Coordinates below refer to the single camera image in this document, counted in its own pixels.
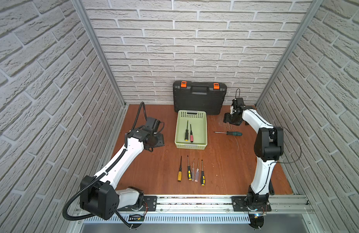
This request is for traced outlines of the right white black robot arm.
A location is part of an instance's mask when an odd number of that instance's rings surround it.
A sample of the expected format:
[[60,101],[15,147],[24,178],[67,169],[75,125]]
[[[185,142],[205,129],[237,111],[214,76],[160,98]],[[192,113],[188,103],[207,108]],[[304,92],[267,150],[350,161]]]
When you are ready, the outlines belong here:
[[243,98],[232,100],[224,122],[237,126],[245,122],[257,133],[254,144],[257,166],[245,202],[248,205],[268,202],[272,172],[283,154],[283,128],[270,124],[253,107],[246,106]]

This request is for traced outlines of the black yellow screwdriver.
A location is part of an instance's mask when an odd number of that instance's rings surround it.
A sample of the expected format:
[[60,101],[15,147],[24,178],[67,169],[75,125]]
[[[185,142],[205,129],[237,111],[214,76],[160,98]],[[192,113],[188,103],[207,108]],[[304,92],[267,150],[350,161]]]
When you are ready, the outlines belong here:
[[204,173],[204,166],[203,166],[203,160],[201,161],[201,185],[205,185],[205,173]]
[[193,179],[192,172],[191,172],[191,166],[190,166],[190,162],[189,162],[189,156],[187,156],[187,178],[190,181]]

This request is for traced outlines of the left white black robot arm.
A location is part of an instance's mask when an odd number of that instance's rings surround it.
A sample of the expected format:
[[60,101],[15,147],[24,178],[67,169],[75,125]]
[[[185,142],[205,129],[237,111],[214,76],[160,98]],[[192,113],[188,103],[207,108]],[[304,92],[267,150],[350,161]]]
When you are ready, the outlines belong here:
[[80,184],[80,208],[92,216],[104,220],[111,218],[117,210],[132,207],[140,210],[143,206],[143,191],[128,187],[116,191],[116,187],[134,159],[144,150],[152,152],[164,146],[163,134],[159,131],[161,121],[148,117],[146,124],[129,131],[124,145],[113,158],[93,177],[86,176]]

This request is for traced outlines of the orange handle screwdriver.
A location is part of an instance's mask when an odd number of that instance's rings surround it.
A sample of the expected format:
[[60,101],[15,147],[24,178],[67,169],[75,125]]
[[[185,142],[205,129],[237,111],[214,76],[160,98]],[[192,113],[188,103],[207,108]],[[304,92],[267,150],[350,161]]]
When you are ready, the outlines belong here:
[[182,180],[182,157],[180,158],[179,169],[177,174],[177,181],[181,182],[181,180]]

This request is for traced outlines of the pink handle screwdriver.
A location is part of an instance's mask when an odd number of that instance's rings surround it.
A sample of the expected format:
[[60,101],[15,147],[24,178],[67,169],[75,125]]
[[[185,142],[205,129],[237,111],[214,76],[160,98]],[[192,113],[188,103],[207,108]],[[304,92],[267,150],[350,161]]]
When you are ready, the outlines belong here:
[[190,142],[193,143],[194,142],[194,136],[193,136],[193,131],[192,131],[192,125],[190,124]]

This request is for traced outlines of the green black handle screwdriver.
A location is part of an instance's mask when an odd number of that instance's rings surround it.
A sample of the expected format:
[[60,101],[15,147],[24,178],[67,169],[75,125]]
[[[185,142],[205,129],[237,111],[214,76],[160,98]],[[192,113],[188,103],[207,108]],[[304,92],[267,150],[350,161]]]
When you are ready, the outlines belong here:
[[216,134],[225,134],[225,135],[228,135],[228,136],[242,136],[243,134],[241,132],[230,132],[230,131],[227,131],[227,132],[214,132]]

